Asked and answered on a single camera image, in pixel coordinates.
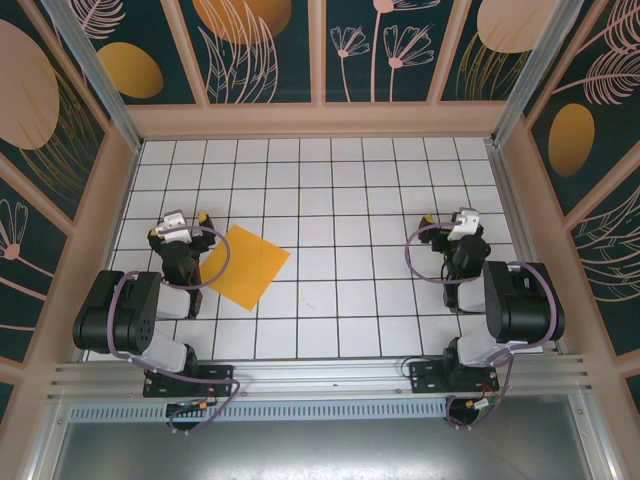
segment white tile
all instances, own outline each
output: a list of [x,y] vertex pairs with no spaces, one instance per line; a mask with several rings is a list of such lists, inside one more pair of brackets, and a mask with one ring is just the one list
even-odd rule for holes
[[469,335],[474,330],[487,326],[487,317],[485,315],[458,315],[460,322],[460,333]]
[[425,138],[424,146],[427,149],[429,160],[457,160],[458,153],[453,143],[453,138]]
[[371,247],[338,247],[336,264],[338,280],[373,278]]
[[332,138],[331,159],[334,162],[362,160],[362,140],[359,138]]
[[267,168],[267,188],[297,188],[297,163],[271,163]]
[[411,278],[404,261],[404,247],[373,247],[376,278]]
[[442,299],[444,285],[425,280],[415,280],[414,286],[420,315],[447,315],[451,313]]
[[376,280],[378,315],[415,315],[411,280]]
[[271,282],[258,302],[258,318],[295,318],[297,296],[295,282]]
[[396,160],[427,159],[421,138],[394,138],[393,147],[396,152]]
[[455,315],[420,317],[420,334],[425,355],[442,355],[449,342],[460,336]]
[[233,167],[227,164],[207,164],[202,169],[200,188],[231,188],[233,185]]
[[404,245],[407,242],[402,215],[372,215],[369,222],[372,245]]
[[367,188],[370,215],[402,214],[400,189],[397,187]]
[[402,187],[400,192],[402,195],[402,208],[405,214],[426,215],[427,213],[436,213],[436,201],[433,198],[433,189],[431,187]]
[[213,359],[252,359],[255,339],[255,320],[218,320]]
[[237,149],[237,140],[209,140],[204,163],[234,163]]
[[167,186],[169,168],[169,165],[141,165],[133,189],[164,190]]
[[[207,256],[208,252],[207,255],[200,255],[200,265],[202,265]],[[202,281],[207,281],[209,278],[203,278]],[[200,311],[198,312],[197,318],[218,318],[218,302],[220,300],[220,294],[209,287],[201,288],[200,293],[202,293],[202,303],[200,304]]]
[[162,202],[162,214],[182,210],[185,218],[195,217],[197,190],[169,190]]
[[456,147],[460,160],[486,160],[487,147],[484,146],[484,139],[472,137],[456,137]]
[[300,187],[331,187],[331,164],[329,162],[301,163]]
[[256,359],[258,358],[295,358],[296,357],[296,321],[263,320],[258,321],[256,339]]
[[336,284],[334,282],[300,282],[298,284],[299,317],[334,317]]
[[363,138],[365,160],[395,160],[390,138]]
[[463,161],[460,162],[464,181],[467,185],[495,185],[493,171],[489,162]]
[[238,140],[237,162],[266,162],[269,140]]
[[202,163],[204,161],[204,149],[206,145],[206,140],[180,140],[176,142],[173,164]]
[[267,190],[264,209],[268,217],[288,217],[298,215],[298,189]]
[[180,320],[175,340],[193,347],[198,360],[211,360],[215,330],[215,320]]
[[464,185],[459,162],[429,162],[434,185]]
[[365,170],[368,187],[398,186],[396,162],[368,162],[365,163]]
[[403,187],[431,185],[427,162],[398,162],[398,176]]
[[487,260],[494,262],[515,262],[518,260],[518,257],[513,245],[491,245],[491,254],[487,257]]
[[365,317],[376,315],[376,294],[373,280],[338,282],[338,315]]
[[300,215],[333,215],[331,189],[300,189]]
[[300,140],[297,138],[274,138],[269,140],[270,162],[297,162]]
[[248,232],[253,233],[257,237],[262,237],[262,222],[262,217],[232,217],[229,219],[228,229],[231,230],[231,227],[237,225],[238,227],[242,227]]
[[366,215],[367,192],[364,188],[335,188],[333,204],[336,215]]
[[118,249],[147,250],[149,230],[157,225],[154,220],[125,220],[118,243]]
[[338,356],[338,326],[333,318],[301,318],[298,321],[298,357]]
[[380,356],[376,318],[338,319],[341,357]]
[[385,357],[422,355],[417,317],[380,319],[380,343]]
[[164,165],[170,164],[175,145],[176,142],[173,141],[145,142],[140,163],[142,165],[154,163]]
[[231,215],[261,217],[264,210],[264,190],[234,190],[231,194]]
[[229,200],[231,190],[200,190],[196,212],[208,213],[210,217],[226,217],[229,215]]
[[153,218],[160,216],[164,192],[133,192],[126,218]]
[[502,202],[496,187],[467,187],[471,206],[480,213],[502,213]]
[[139,272],[146,272],[149,267],[150,256],[151,252],[149,250],[116,251],[113,263],[111,264],[111,270],[118,270],[121,272],[137,270]]
[[300,140],[300,161],[331,161],[331,140],[328,138],[303,138]]
[[267,180],[267,165],[236,164],[233,188],[264,188]]
[[173,336],[176,333],[176,321],[175,320],[156,320],[154,331],[160,332],[173,340]]
[[512,243],[507,219],[502,214],[480,215],[480,225],[484,227],[482,238],[487,243]]
[[202,165],[171,165],[167,190],[197,190]]
[[301,217],[299,245],[301,247],[332,246],[333,245],[333,218],[332,217]]
[[298,245],[298,218],[265,218],[262,238],[267,242],[273,243],[277,247],[295,247]]
[[434,187],[440,215],[449,216],[460,207],[468,207],[467,189],[464,187]]
[[298,279],[298,249],[285,248],[289,252],[289,258],[284,262],[282,268],[275,276],[274,280],[297,280]]
[[336,245],[370,245],[367,217],[336,217]]
[[333,247],[301,248],[298,258],[300,280],[334,280],[336,278]]
[[[418,239],[413,241],[410,251],[411,265],[413,265],[413,268],[427,278],[440,278],[440,268],[442,268],[442,263],[444,261],[441,253],[432,251],[431,245],[419,243]],[[405,265],[405,268],[408,269],[409,267],[406,266],[406,262],[404,260],[404,247],[402,247],[402,253],[403,264]]]
[[220,296],[220,304],[218,305],[218,319],[229,318],[256,318],[257,308],[253,308],[251,311],[244,307],[241,307],[235,302],[232,302],[226,297]]
[[334,163],[334,187],[364,187],[364,165],[358,162]]

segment dark green wallpaper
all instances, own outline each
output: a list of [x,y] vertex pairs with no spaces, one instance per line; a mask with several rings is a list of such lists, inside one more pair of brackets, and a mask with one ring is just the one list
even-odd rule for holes
[[640,17],[630,8],[640,11],[607,4],[531,129],[565,214],[640,139]]
[[372,101],[372,77],[377,102],[426,100],[452,5],[397,2],[384,13],[370,0],[328,0],[327,102]]
[[0,356],[22,362],[67,237],[0,179]]
[[73,219],[104,131],[16,0],[0,4],[0,35],[2,115],[12,119],[0,153]]
[[640,348],[640,169],[571,232],[617,355]]
[[209,101],[310,102],[307,0],[246,4],[255,16],[238,0],[180,1]]

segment yellow cloth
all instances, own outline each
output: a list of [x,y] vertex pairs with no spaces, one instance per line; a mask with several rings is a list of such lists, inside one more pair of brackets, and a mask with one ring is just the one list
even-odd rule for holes
[[[231,227],[226,237],[231,246],[231,261],[209,288],[251,311],[290,254],[238,225]],[[220,242],[200,266],[203,282],[220,271],[226,255],[227,249]]]

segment flower illustration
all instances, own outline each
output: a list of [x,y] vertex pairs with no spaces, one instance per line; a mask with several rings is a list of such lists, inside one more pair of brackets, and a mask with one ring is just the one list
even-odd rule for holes
[[355,57],[369,52],[369,44],[364,43],[366,37],[362,33],[362,27],[347,27],[344,33],[340,27],[331,29],[331,41],[336,47],[338,56],[340,57],[340,66],[342,67],[342,84],[344,85],[344,93],[347,96],[347,102],[351,102],[349,96],[349,88],[347,86],[347,76],[344,71],[344,59],[347,57]]
[[435,7],[440,0],[373,0],[373,6],[379,13],[391,13],[394,10],[422,10]]

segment white grid floor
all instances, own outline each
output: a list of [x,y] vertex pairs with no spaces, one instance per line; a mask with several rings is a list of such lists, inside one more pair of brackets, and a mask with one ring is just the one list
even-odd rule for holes
[[[480,138],[147,142],[111,268],[161,271],[146,238],[157,218],[207,212],[219,231],[240,225],[291,256],[251,312],[205,288],[197,320],[157,322],[199,358],[440,354],[483,318],[452,315],[403,248],[422,215],[447,221],[463,206],[480,211],[490,258],[515,260]],[[412,259],[440,274],[430,247]]]

